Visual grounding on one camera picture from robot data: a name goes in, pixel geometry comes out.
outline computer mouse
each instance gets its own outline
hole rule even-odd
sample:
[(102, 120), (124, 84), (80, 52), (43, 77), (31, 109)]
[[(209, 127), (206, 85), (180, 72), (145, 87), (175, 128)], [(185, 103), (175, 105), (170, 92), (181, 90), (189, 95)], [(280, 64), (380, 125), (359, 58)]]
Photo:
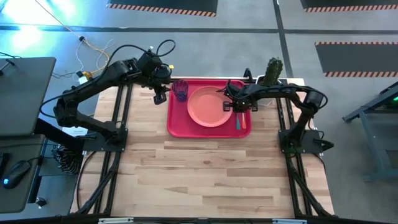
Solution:
[(4, 176), (2, 186), (5, 189), (13, 189), (16, 187), (32, 167), (28, 161), (19, 161), (11, 167), (11, 170)]

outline concrete floor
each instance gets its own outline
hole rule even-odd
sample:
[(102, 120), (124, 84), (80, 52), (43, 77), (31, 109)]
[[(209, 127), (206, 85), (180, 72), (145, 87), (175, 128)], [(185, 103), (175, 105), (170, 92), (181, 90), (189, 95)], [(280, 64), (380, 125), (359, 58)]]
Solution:
[[(57, 73), (78, 70), (80, 63), (75, 56), (79, 44), (77, 37), (70, 32), (40, 31), (47, 25), (57, 28), (58, 24), (34, 1), (24, 1), (26, 5), (20, 7), (21, 1), (9, 1), (0, 13), (0, 26), (3, 27), (0, 30), (1, 51), (21, 57), (56, 57), (54, 72)], [(308, 33), (312, 33), (286, 34), (286, 43), (281, 43), (273, 0), (219, 0), (215, 18), (107, 9), (104, 6), (107, 0), (40, 2), (51, 6), (52, 12), (64, 23), (77, 26), (77, 29), (94, 29), (96, 32), (79, 33), (97, 47), (104, 47), (109, 39), (114, 39), (115, 44), (108, 52), (122, 44), (149, 47), (157, 46), (164, 39), (174, 39), (177, 48), (164, 57), (164, 62), (175, 65), (175, 75), (240, 77), (246, 67), (251, 68), (254, 74), (264, 73), (271, 57), (283, 58), (285, 63), (290, 60), (295, 78), (304, 78), (307, 85), (323, 91), (330, 99), (329, 105), (316, 115), (315, 124), (324, 130), (325, 139), (335, 143), (335, 147), (325, 153), (324, 159), (336, 215), (398, 223), (398, 182), (369, 183), (362, 180), (363, 175), (375, 169), (362, 125), (359, 121), (345, 124), (341, 119), (397, 79), (325, 78), (314, 46), (316, 41), (397, 41), (397, 10), (307, 14), (300, 0), (279, 1), (284, 29), (310, 30)], [(15, 24), (37, 26), (6, 30)], [(115, 28), (116, 32), (102, 32), (99, 27)], [(128, 32), (120, 27), (127, 27)], [(139, 29), (135, 28), (160, 29), (157, 32), (138, 32)], [(322, 32), (319, 30), (332, 31), (328, 35), (320, 35)], [(373, 35), (362, 32), (337, 35), (341, 30), (369, 30)], [(388, 30), (396, 35), (377, 34), (378, 30)], [(287, 49), (288, 55), (282, 53), (283, 48)], [(96, 68), (98, 55), (87, 46), (82, 46), (79, 51), (87, 70)], [(123, 49), (114, 59), (140, 55), (134, 49)], [(282, 74), (283, 77), (290, 75), (286, 72)], [(77, 84), (72, 78), (52, 78), (46, 98)], [(92, 97), (82, 103), (80, 110), (87, 114), (94, 113), (97, 99)], [(50, 111), (52, 107), (53, 104), (49, 103), (44, 110)], [(53, 119), (46, 120), (56, 125)], [(49, 201), (48, 206), (40, 212), (33, 206), (27, 206), (22, 213), (0, 215), (0, 220), (68, 213), (76, 178), (59, 175), (59, 170), (51, 162), (45, 164), (43, 169), (46, 175), (53, 175), (45, 177), (39, 192), (39, 197)]]

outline cable bundle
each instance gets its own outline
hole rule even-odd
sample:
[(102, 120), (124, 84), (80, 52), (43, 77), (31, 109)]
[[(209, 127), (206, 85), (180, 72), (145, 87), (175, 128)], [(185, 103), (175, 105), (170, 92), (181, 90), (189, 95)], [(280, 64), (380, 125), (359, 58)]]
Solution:
[(53, 150), (52, 154), (62, 172), (70, 175), (79, 173), (83, 161), (82, 155), (63, 146)]

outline wooden table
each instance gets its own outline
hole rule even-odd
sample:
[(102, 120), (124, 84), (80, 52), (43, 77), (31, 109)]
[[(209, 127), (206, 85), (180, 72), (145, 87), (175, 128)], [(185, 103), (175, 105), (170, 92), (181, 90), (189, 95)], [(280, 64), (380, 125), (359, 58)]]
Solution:
[[(299, 78), (288, 82), (303, 85)], [(99, 95), (96, 119), (111, 120), (116, 93), (117, 88), (110, 88)], [(277, 139), (280, 127), (275, 100), (251, 113), (252, 132), (246, 138), (178, 139), (167, 132), (168, 103), (156, 106), (153, 96), (152, 90), (133, 88), (129, 136), (119, 166), (112, 216), (294, 217), (285, 158)], [(299, 115), (294, 107), (295, 119)], [(81, 204), (98, 185), (103, 156), (93, 156), (83, 173)], [(322, 163), (311, 154), (302, 157), (308, 187), (333, 213)], [(301, 191), (298, 196), (304, 212)], [(75, 210), (74, 202), (71, 212)]]

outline pink plate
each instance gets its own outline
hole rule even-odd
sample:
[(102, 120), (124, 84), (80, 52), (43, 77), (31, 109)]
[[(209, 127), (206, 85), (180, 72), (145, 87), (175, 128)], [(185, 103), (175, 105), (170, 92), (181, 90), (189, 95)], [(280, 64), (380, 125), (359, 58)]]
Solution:
[(220, 88), (204, 86), (195, 90), (188, 99), (188, 113), (191, 118), (204, 127), (217, 127), (224, 124), (231, 117), (232, 110), (223, 111), (223, 102), (230, 101)]

